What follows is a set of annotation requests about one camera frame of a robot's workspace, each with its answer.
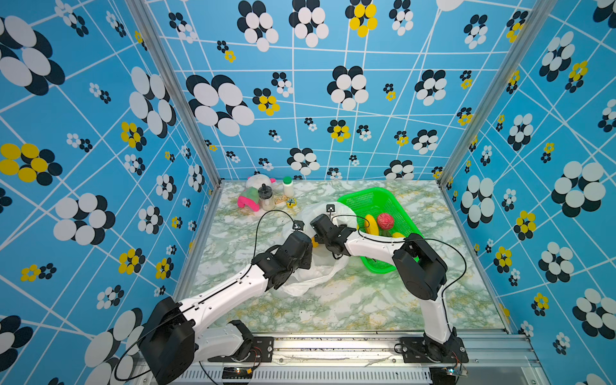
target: marble surface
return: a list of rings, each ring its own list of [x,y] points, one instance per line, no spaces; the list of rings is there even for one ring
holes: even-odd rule
[[[435,181],[359,180],[294,181],[297,206],[277,205],[294,216],[302,207],[320,201],[337,200],[342,195],[370,187],[391,191],[426,238],[450,243],[464,254],[468,271],[447,289],[448,317],[458,329],[503,328],[495,305],[472,262],[452,214]],[[224,281],[247,265],[253,255],[254,231],[261,211],[237,207],[242,182],[222,185],[222,198],[192,287],[198,294]],[[282,194],[282,184],[274,185]],[[257,253],[271,246],[289,218],[268,214],[259,226]],[[448,265],[448,282],[464,269],[460,256],[447,246],[432,246]],[[404,287],[398,273],[373,274],[358,257],[351,257],[345,269],[330,281],[311,288],[300,297],[282,290],[270,290],[252,298],[219,318],[215,325],[240,319],[253,332],[317,330],[422,330],[423,318],[418,300]]]

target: black cable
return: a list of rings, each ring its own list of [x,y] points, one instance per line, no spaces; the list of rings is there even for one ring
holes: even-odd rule
[[[205,375],[209,378],[210,381],[212,381],[214,384],[218,385],[218,383],[216,381],[214,381],[212,379],[212,377],[209,376],[208,372],[205,371],[205,368],[203,368],[203,365],[201,364],[201,361],[199,361],[199,366],[201,367],[201,370],[203,370],[203,372],[205,373]]]
[[[271,213],[272,211],[280,211],[281,213],[285,213],[290,219],[291,221],[293,221],[293,218],[285,211],[282,210],[270,210],[267,213],[263,214],[261,216],[261,218],[259,218],[259,222],[257,223],[257,229],[254,233],[254,252],[253,252],[253,258],[257,253],[257,234],[259,233],[259,224],[261,223],[261,219],[263,219],[264,216],[266,216],[268,213]],[[248,272],[250,271],[250,269],[252,268],[252,265],[250,265],[250,267],[246,270],[246,272],[240,277],[240,281],[246,276],[246,274],[248,274]],[[131,346],[129,346],[126,351],[122,354],[122,356],[120,357],[120,362],[122,361],[122,359],[126,356],[126,354],[128,353],[129,350],[132,349],[133,346],[135,346],[136,344],[138,344],[139,342],[143,341],[145,339],[145,337],[147,337],[148,335],[152,334],[154,331],[156,331],[159,327],[163,326],[164,324],[174,320],[176,317],[179,317],[180,315],[182,315],[183,313],[189,311],[190,309],[194,308],[195,305],[200,305],[202,303],[204,303],[205,301],[209,300],[210,298],[212,298],[213,296],[215,296],[216,294],[220,293],[221,291],[224,291],[228,288],[230,288],[231,286],[233,286],[234,284],[237,283],[237,280],[233,281],[232,283],[230,283],[229,285],[223,287],[222,289],[218,290],[217,292],[210,294],[209,296],[205,297],[204,299],[200,300],[199,302],[197,302],[196,304],[191,305],[190,307],[186,308],[185,310],[183,310],[182,312],[180,312],[179,314],[174,315],[173,317],[169,318],[168,320],[159,323],[157,326],[155,326],[154,328],[152,328],[152,330],[148,331],[147,333],[145,333],[143,336],[141,336],[140,338],[138,338]],[[118,378],[118,366],[116,365],[116,367],[113,370],[113,377],[117,380],[117,381],[130,381],[132,379],[138,378],[143,376],[144,374],[147,374],[149,372],[151,372],[151,370],[145,371],[137,376],[133,376],[130,378]]]
[[[254,251],[253,251],[253,258],[255,257],[255,255],[257,255],[257,234],[259,233],[259,224],[261,223],[261,219],[263,219],[266,215],[268,215],[269,213],[273,213],[274,211],[278,211],[280,213],[284,213],[286,216],[289,217],[289,219],[291,219],[291,222],[293,222],[293,218],[289,215],[288,212],[286,211],[282,211],[282,210],[270,210],[268,212],[266,212],[265,214],[263,214],[261,216],[261,218],[259,218],[259,222],[257,222],[257,230],[254,232]]]

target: wall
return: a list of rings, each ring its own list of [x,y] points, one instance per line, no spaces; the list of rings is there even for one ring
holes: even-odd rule
[[[616,383],[616,16],[598,4],[558,1],[447,184],[552,384]]]
[[[534,1],[410,3],[147,2],[221,177],[432,179]]]
[[[107,384],[173,294],[211,186],[188,185],[201,160],[123,2],[0,16],[0,384]]]

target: pink plush toy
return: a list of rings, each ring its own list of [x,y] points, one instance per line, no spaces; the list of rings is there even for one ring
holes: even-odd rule
[[[253,211],[259,211],[259,187],[266,185],[271,187],[276,179],[271,179],[267,175],[256,174],[248,178],[246,181],[246,190],[242,191],[240,197],[237,198],[237,206],[242,208],[248,206]]]

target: white grid line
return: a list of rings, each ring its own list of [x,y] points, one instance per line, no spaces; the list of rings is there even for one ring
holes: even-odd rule
[[[349,26],[347,26],[347,41],[346,41],[346,45],[344,46],[344,68],[346,68],[346,59],[347,59],[347,55],[349,53],[348,49],[349,49],[349,36],[351,35],[351,28]],[[336,120],[338,120],[338,115],[340,114],[340,103],[336,104]],[[330,144],[330,154],[327,158],[327,166],[325,166],[325,174],[323,175],[323,180],[327,180],[327,169],[330,167],[330,160],[331,160],[331,151],[334,149],[334,141],[336,141],[336,139],[331,138],[331,144]]]
[[[517,6],[519,6],[520,4],[522,4],[522,0],[519,0],[519,2],[517,3]],[[488,54],[488,57],[485,58],[484,60],[484,64],[481,66],[481,69],[479,70],[479,73],[477,74],[477,76],[475,77],[475,81],[474,83],[477,83],[477,80],[479,79],[479,77],[481,76],[481,73],[483,72],[483,69],[485,67],[485,65],[488,63],[488,60],[490,60],[490,56],[492,56],[492,53],[494,52],[494,49],[496,48],[496,46],[498,45],[498,42],[500,41],[500,39],[503,37],[503,34],[505,33],[505,31],[507,30],[507,27],[504,27],[501,30],[500,35],[498,35],[498,39],[496,39],[496,43],[494,43],[494,45],[492,46],[492,50],[490,50],[490,53]],[[458,108],[456,109],[457,111],[459,111],[462,106],[464,105],[464,101],[466,101],[466,98],[468,97],[468,95],[471,93],[471,91],[467,91],[464,95],[464,97],[462,98],[462,101],[460,102],[460,105],[458,106]],[[445,128],[445,132],[443,132],[443,135],[440,138],[440,141],[442,142],[443,139],[445,139],[445,136],[447,135],[447,130],[449,130],[449,128],[452,126],[452,123],[454,122],[455,118],[457,115],[454,115],[451,119],[451,121],[449,122],[449,124],[447,125],[447,127]],[[423,174],[427,174],[426,169],[430,167],[430,160],[432,159],[432,157],[428,158],[428,161],[426,162],[426,165],[424,166],[424,168],[421,170],[421,173],[419,174],[419,177],[421,178],[421,176]]]
[[[436,23],[439,21],[440,13],[441,13],[441,10],[438,9],[436,11],[435,16],[434,16],[434,22],[432,23],[432,28],[430,29],[430,32],[426,36],[426,40],[424,41],[423,45],[421,46],[421,50],[419,50],[420,52],[423,51],[424,48],[426,48],[426,52],[428,51],[428,42],[432,38],[432,34],[434,32],[434,27],[436,27]],[[392,114],[394,113],[395,108],[398,106],[398,103],[402,99],[402,94],[404,93],[404,90],[407,88],[408,81],[411,79],[411,75],[413,74],[413,71],[415,70],[415,67],[417,66],[417,62],[419,61],[420,57],[421,57],[421,55],[417,56],[417,58],[415,59],[415,63],[413,64],[413,69],[411,71],[409,71],[409,73],[408,73],[407,80],[405,81],[404,86],[402,87],[402,90],[400,91],[399,97],[395,101],[394,108],[392,108],[392,110],[391,110]],[[415,99],[415,90],[414,89],[413,89],[413,99]],[[383,135],[385,135],[385,131],[387,131],[387,126],[389,125],[389,121],[391,120],[392,117],[393,117],[392,115],[389,115],[389,117],[387,118],[387,122],[385,123],[385,126],[383,127],[383,131],[381,131],[381,135],[379,136],[379,140],[377,140],[377,142],[376,142],[375,151],[378,149],[379,144],[381,143],[381,139],[383,138]],[[362,179],[366,179],[366,174],[368,173],[368,169],[370,168],[370,163],[372,163],[372,159],[374,157],[375,157],[374,154],[372,154],[372,156],[370,157],[370,160],[368,161],[368,165],[366,167],[366,171],[363,173]]]

